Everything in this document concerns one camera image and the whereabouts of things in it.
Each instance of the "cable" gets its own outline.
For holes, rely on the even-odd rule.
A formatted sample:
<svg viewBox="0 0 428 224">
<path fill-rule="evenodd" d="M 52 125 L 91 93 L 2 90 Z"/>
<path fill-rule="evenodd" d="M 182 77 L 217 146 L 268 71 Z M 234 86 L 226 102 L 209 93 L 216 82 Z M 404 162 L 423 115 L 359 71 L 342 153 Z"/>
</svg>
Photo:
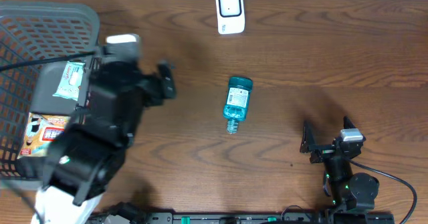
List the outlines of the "cable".
<svg viewBox="0 0 428 224">
<path fill-rule="evenodd" d="M 37 218 L 39 219 L 39 224 L 44 224 L 45 222 L 43 221 L 43 219 L 41 218 L 40 213 L 36 210 L 36 208 L 34 207 L 33 203 L 30 201 L 30 199 L 22 192 L 20 191 L 17 187 L 15 187 L 14 185 L 12 185 L 11 183 L 8 183 L 7 181 L 4 181 L 3 178 L 0 176 L 0 181 L 11 191 L 13 191 L 13 193 L 15 193 L 15 195 L 17 195 L 18 197 L 21 197 L 21 200 L 30 208 L 34 211 L 35 215 L 37 216 Z"/>
<path fill-rule="evenodd" d="M 409 212 L 407 213 L 407 215 L 406 215 L 406 216 L 404 217 L 404 219 L 400 222 L 400 224 L 404 224 L 404 223 L 406 223 L 406 222 L 409 220 L 410 216 L 412 215 L 413 211 L 415 210 L 415 208 L 416 208 L 416 203 L 417 203 L 417 194 L 416 194 L 416 190 L 412 187 L 412 185 L 410 185 L 407 181 L 404 181 L 404 180 L 402 180 L 402 179 L 400 179 L 400 178 L 398 178 L 398 177 L 395 177 L 395 176 L 390 175 L 390 174 L 388 174 L 388 173 L 384 173 L 383 171 L 379 171 L 379 170 L 373 169 L 373 168 L 371 168 L 371 167 L 365 166 L 365 165 L 363 165 L 363 164 L 360 164 L 360 163 L 357 163 L 357 162 L 355 162 L 355 161 L 351 160 L 349 157 L 347 157 L 347 156 L 343 153 L 342 146 L 340 146 L 340 152 L 341 152 L 341 155 L 342 155 L 343 159 L 345 159 L 345 160 L 346 160 L 346 161 L 348 161 L 349 163 L 351 163 L 351 164 L 353 164 L 353 165 L 355 165 L 355 166 L 358 166 L 358 167 L 360 167 L 360 168 L 366 169 L 366 170 L 368 170 L 368 171 L 372 171 L 372 172 L 374 172 L 374 173 L 378 173 L 378 174 L 380 174 L 380 175 L 382 175 L 382 176 L 389 177 L 389 178 L 393 179 L 394 181 L 398 181 L 398 182 L 400 182 L 401 184 L 404 184 L 406 187 L 408 187 L 408 188 L 410 189 L 410 191 L 412 191 L 412 193 L 413 193 L 413 203 L 412 203 L 412 206 L 410 207 L 410 210 L 409 210 Z"/>
<path fill-rule="evenodd" d="M 3 72 L 5 70 L 11 70 L 11 69 L 14 69 L 14 68 L 19 68 L 19 67 L 33 66 L 33 65 L 37 65 L 37 64 L 48 64 L 48 63 L 53 63 L 53 62 L 61 62 L 61 61 L 67 61 L 67 60 L 74 60 L 74 59 L 77 59 L 77 58 L 91 56 L 91 55 L 94 55 L 95 53 L 96 52 L 91 51 L 91 52 L 88 52 L 88 53 L 78 53 L 78 54 L 64 56 L 64 57 L 58 57 L 58 58 L 48 58 L 48 59 L 44 59 L 44 60 L 33 60 L 33 61 L 21 62 L 21 63 L 17 63 L 17 64 L 9 64 L 9 65 L 6 65 L 6 66 L 1 66 L 0 67 L 0 72 Z"/>
<path fill-rule="evenodd" d="M 300 208 L 301 210 L 303 210 L 304 211 L 304 209 L 303 208 L 301 208 L 300 206 L 298 206 L 298 205 L 290 205 L 290 206 L 288 206 L 282 213 L 281 213 L 281 221 L 285 221 L 284 220 L 284 215 L 287 213 L 287 211 L 288 211 L 288 209 L 290 209 L 290 208 L 292 208 L 292 207 L 297 207 L 297 208 Z M 307 213 L 304 213 L 308 218 L 309 218 L 309 221 L 311 221 L 311 219 L 310 219 L 310 216 L 307 214 Z"/>
</svg>

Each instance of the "bottle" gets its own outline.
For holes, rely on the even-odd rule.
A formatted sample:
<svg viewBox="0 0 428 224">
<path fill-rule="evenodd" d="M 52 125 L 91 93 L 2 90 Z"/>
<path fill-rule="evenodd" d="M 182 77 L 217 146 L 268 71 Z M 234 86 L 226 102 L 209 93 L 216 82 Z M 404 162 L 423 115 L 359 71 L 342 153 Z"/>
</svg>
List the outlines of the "bottle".
<svg viewBox="0 0 428 224">
<path fill-rule="evenodd" d="M 229 93 L 223 109 L 223 116 L 229 120 L 227 122 L 228 133 L 235 134 L 238 124 L 247 117 L 249 95 L 252 90 L 252 80 L 242 77 L 230 78 Z"/>
</svg>

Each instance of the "bottle label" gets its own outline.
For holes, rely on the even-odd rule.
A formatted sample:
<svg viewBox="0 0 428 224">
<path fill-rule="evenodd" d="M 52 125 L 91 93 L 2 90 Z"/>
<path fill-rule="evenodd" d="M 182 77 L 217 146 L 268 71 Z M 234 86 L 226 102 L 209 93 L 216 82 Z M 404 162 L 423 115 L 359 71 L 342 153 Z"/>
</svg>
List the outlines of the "bottle label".
<svg viewBox="0 0 428 224">
<path fill-rule="evenodd" d="M 227 103 L 242 108 L 247 107 L 248 91 L 240 88 L 230 88 Z"/>
</svg>

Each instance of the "wood grain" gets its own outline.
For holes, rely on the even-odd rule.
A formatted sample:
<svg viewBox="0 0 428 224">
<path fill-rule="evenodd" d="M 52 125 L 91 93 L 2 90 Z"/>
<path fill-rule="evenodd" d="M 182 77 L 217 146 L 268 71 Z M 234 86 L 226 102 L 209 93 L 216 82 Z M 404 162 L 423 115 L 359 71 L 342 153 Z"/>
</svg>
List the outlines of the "wood grain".
<svg viewBox="0 0 428 224">
<path fill-rule="evenodd" d="M 20 1 L 86 4 L 100 16 L 101 39 L 142 37 L 144 71 L 163 58 L 174 63 L 178 98 L 144 113 L 100 208 L 328 205 L 323 166 L 299 153 L 302 122 L 311 120 L 327 144 L 347 114 L 367 137 L 356 160 L 409 181 L 419 194 L 409 222 L 428 222 L 428 0 L 245 0 L 245 32 L 230 36 L 217 33 L 214 0 Z M 254 89 L 247 120 L 228 135 L 222 108 L 234 75 L 251 78 Z M 411 192 L 376 177 L 376 210 L 400 221 Z M 7 212 L 22 223 L 31 216 L 3 197 L 0 214 Z"/>
</svg>

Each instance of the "food wrapper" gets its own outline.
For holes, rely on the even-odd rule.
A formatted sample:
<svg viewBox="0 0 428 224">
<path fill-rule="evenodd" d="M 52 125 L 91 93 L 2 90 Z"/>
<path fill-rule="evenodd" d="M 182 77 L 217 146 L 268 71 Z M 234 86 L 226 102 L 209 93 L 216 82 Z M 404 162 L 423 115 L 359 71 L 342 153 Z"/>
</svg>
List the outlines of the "food wrapper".
<svg viewBox="0 0 428 224">
<path fill-rule="evenodd" d="M 52 96 L 78 101 L 84 66 L 84 63 L 68 62 L 62 74 L 58 89 Z"/>
<path fill-rule="evenodd" d="M 45 156 L 49 143 L 64 132 L 69 116 L 29 113 L 21 152 L 23 156 Z"/>
</svg>

